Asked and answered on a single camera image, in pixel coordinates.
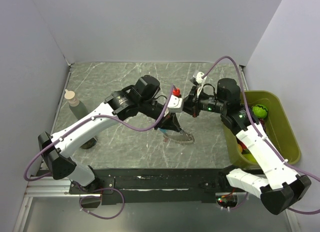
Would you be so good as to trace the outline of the metal keyring with small rings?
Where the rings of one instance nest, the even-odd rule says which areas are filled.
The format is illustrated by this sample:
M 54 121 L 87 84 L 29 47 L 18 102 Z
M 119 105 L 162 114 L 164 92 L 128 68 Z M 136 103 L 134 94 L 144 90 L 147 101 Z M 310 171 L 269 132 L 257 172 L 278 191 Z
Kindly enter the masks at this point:
M 180 132 L 173 132 L 173 134 L 163 133 L 163 137 L 167 141 L 172 141 L 177 144 L 181 145 L 187 145 L 187 144 L 193 144 L 195 142 L 194 136 L 191 133 L 188 133 L 184 130 L 181 130 Z

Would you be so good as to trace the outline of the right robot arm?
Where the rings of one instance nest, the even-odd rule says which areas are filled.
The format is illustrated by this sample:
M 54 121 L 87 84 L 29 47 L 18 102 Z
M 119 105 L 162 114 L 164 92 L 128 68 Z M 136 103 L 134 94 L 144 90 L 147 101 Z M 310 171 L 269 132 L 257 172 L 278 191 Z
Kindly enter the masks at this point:
M 201 111 L 220 114 L 223 124 L 253 155 L 264 177 L 229 166 L 222 170 L 218 185 L 223 191 L 239 188 L 258 197 L 264 207 L 278 215 L 298 202 L 311 186 L 306 175 L 300 175 L 286 164 L 272 145 L 259 119 L 249 109 L 241 85 L 234 79 L 223 78 L 214 95 L 203 92 L 203 79 L 191 79 L 193 87 L 183 100 L 183 110 L 197 117 Z

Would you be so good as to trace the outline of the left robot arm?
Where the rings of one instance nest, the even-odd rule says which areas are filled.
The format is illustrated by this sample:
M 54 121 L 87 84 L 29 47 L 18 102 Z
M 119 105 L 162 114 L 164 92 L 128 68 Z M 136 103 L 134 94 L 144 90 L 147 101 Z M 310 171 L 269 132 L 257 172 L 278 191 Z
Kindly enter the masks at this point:
M 146 128 L 125 124 L 126 127 L 138 132 L 159 128 L 180 132 L 176 113 L 182 112 L 183 99 L 174 95 L 176 88 L 173 86 L 162 105 L 155 99 L 159 90 L 160 82 L 145 75 L 136 84 L 113 92 L 95 110 L 68 128 L 52 135 L 41 133 L 38 136 L 41 156 L 53 179 L 69 178 L 79 183 L 87 193 L 95 192 L 99 181 L 93 169 L 73 159 L 74 152 L 100 132 L 116 123 L 125 124 L 127 118 L 138 113 L 153 118 L 154 124 Z

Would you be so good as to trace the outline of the orange toy fruit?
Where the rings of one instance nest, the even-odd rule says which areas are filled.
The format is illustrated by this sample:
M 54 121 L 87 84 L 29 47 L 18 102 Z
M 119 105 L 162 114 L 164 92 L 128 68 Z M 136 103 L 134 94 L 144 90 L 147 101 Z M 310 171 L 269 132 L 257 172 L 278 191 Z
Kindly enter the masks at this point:
M 242 153 L 243 152 L 243 148 L 240 144 L 237 144 L 237 150 Z

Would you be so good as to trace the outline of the green toy watermelon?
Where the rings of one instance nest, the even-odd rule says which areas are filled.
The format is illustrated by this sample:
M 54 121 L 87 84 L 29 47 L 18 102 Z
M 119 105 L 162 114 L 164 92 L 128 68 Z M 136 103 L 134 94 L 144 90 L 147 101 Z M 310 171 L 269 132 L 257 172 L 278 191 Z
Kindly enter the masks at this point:
M 268 108 L 262 104 L 256 104 L 252 107 L 252 111 L 257 118 L 266 118 L 268 116 Z

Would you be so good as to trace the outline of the purple toy grapes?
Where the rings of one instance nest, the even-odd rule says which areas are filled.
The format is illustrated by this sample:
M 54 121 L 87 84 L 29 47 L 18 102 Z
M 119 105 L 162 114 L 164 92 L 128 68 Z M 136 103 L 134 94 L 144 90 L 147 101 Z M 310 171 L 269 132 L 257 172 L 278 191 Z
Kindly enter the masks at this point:
M 265 122 L 264 122 L 264 120 L 263 120 L 262 118 L 259 119 L 259 122 L 261 123 L 262 127 L 263 127 L 264 129 L 266 129 Z

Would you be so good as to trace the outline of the yellow-green toy fruit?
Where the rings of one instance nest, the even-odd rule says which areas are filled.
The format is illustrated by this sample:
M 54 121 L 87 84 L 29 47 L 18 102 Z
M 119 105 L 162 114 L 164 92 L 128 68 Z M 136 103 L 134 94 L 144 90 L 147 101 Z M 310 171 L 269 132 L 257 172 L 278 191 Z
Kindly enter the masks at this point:
M 254 158 L 254 156 L 251 153 L 247 153 L 247 154 L 243 154 L 243 157 L 246 158 L 248 161 L 257 164 L 256 159 Z

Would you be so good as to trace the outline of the black paper cup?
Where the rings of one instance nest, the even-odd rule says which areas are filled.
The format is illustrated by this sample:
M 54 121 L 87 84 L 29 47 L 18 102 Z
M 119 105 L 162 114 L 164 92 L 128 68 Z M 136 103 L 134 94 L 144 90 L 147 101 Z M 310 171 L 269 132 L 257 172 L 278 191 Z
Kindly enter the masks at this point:
M 84 144 L 82 144 L 80 146 L 81 149 L 84 149 L 84 150 L 88 150 L 90 148 L 92 148 L 93 146 L 95 146 L 97 143 L 97 139 L 95 137 L 89 139 L 87 142 L 85 142 Z

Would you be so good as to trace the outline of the olive green plastic bin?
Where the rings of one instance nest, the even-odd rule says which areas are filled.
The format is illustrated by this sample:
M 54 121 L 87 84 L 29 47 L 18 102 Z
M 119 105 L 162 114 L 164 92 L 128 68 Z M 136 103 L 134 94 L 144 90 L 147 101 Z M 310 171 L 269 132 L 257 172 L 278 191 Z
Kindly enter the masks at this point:
M 252 107 L 257 104 L 266 106 L 268 116 L 264 122 L 268 138 L 289 164 L 296 164 L 301 158 L 301 151 L 280 100 L 267 91 L 246 91 L 245 95 L 248 106 Z M 237 139 L 230 129 L 223 126 L 223 131 L 230 163 L 243 170 L 258 169 L 256 161 L 248 160 L 240 153 Z

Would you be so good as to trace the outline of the grey bottle beige cap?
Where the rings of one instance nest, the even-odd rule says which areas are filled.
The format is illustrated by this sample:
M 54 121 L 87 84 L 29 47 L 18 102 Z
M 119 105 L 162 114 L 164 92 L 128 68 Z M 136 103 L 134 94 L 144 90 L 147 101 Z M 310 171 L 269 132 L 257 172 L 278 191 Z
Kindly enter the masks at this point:
M 71 112 L 78 120 L 89 114 L 86 106 L 78 100 L 74 91 L 66 89 L 64 91 L 64 98 L 68 101 Z

